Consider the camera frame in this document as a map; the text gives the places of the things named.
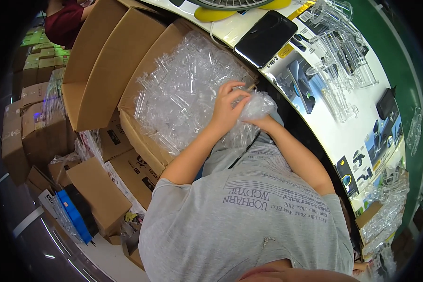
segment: red shirt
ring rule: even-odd
[[[64,8],[45,18],[45,34],[58,45],[72,49],[73,43],[82,28],[83,7],[76,0],[65,0]]]

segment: cardboard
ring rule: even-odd
[[[122,129],[117,110],[114,111],[108,126],[100,129],[99,134],[102,145],[102,159],[104,162],[133,149]]]
[[[66,119],[62,110],[42,118],[43,103],[28,107],[22,115],[22,143],[31,165],[47,166],[54,156],[67,154]]]
[[[55,55],[55,49],[42,49],[39,55],[39,59],[51,59]]]
[[[55,191],[60,190],[57,185],[36,166],[31,168],[25,184],[27,184],[28,188],[32,189],[38,195],[46,189],[50,191],[51,195],[55,195]]]
[[[70,50],[65,50],[63,48],[55,48],[54,51],[54,56],[58,57],[58,56],[69,56],[70,55]]]
[[[23,88],[20,96],[20,112],[22,113],[26,108],[44,101],[48,86],[48,82],[43,82]]]
[[[19,103],[13,103],[18,109]],[[2,131],[2,160],[12,181],[20,185],[27,179],[30,165],[27,161],[22,144],[22,117],[7,106]]]
[[[154,71],[156,69],[154,59],[161,57],[163,53],[171,53],[173,48],[179,45],[182,42],[183,37],[191,30],[196,30],[202,33],[205,37],[209,38],[209,35],[207,35],[205,31],[192,24],[191,22],[185,19],[176,20],[161,34],[161,36],[157,39],[157,41],[152,45],[147,54],[141,60],[135,72],[133,73],[133,76],[130,78],[130,81],[125,88],[125,91],[118,104],[118,109],[121,112],[121,125],[130,143],[158,175],[163,172],[164,168],[174,158],[169,155],[166,150],[160,148],[158,144],[150,137],[139,133],[141,126],[133,118],[135,107],[133,100],[135,94],[142,90],[142,86],[139,83],[135,83],[135,81],[137,77],[142,76],[145,72],[151,73]],[[225,48],[222,48],[222,50],[228,52],[235,59],[235,61],[244,66],[244,64],[229,50],[225,50]],[[252,76],[254,79],[257,78],[254,72],[249,69],[248,71],[250,76]]]
[[[101,23],[96,23],[94,31],[89,30],[105,8]],[[96,4],[75,41],[62,84],[64,104],[75,131],[107,126],[133,71],[164,29],[156,20],[116,0]]]
[[[158,175],[133,149],[115,157],[109,163],[135,199],[147,210],[153,189],[158,182]]]
[[[82,161],[80,161],[80,159],[76,159],[73,155],[66,155],[57,160],[57,162],[52,162],[48,165],[48,168],[54,182],[59,184],[61,187],[66,187],[67,185],[72,184],[66,174],[66,171],[78,165]]]
[[[50,80],[52,71],[55,68],[55,60],[51,59],[39,59],[38,72],[36,77],[36,83],[47,82]]]
[[[359,217],[355,219],[355,224],[361,229],[367,224],[370,219],[382,208],[382,204],[379,201],[372,203]]]
[[[53,46],[54,44],[52,42],[36,44],[31,48],[30,53],[31,54],[40,53],[42,49],[52,49]]]
[[[113,231],[131,204],[108,177],[100,162],[93,157],[69,169],[67,175],[89,203],[99,230],[103,234]]]
[[[41,43],[47,43],[47,42],[50,42],[50,40],[46,36],[42,37],[41,35],[41,37],[39,38],[39,43],[41,44]]]
[[[139,250],[136,248],[133,251],[129,251],[128,246],[126,243],[122,244],[122,251],[124,252],[124,256],[126,256],[131,262],[133,262],[137,267],[144,270],[144,265],[142,265],[141,257],[139,255]]]
[[[38,74],[39,53],[28,55],[22,70],[22,87],[36,84]]]

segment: gray t-shirt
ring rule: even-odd
[[[139,237],[151,281],[235,281],[279,259],[351,274],[340,200],[321,197],[274,144],[254,144],[232,169],[191,185],[160,179]]]

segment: blue plastic crate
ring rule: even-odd
[[[92,240],[92,236],[89,234],[88,228],[86,227],[82,216],[70,200],[68,194],[66,191],[61,190],[60,192],[57,192],[56,195],[58,196],[58,199],[61,202],[63,209],[66,211],[70,221],[74,225],[75,229],[77,229],[78,234],[85,244],[88,244]]]

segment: black phone screen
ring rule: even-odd
[[[297,31],[294,22],[271,10],[241,38],[234,52],[261,69]]]

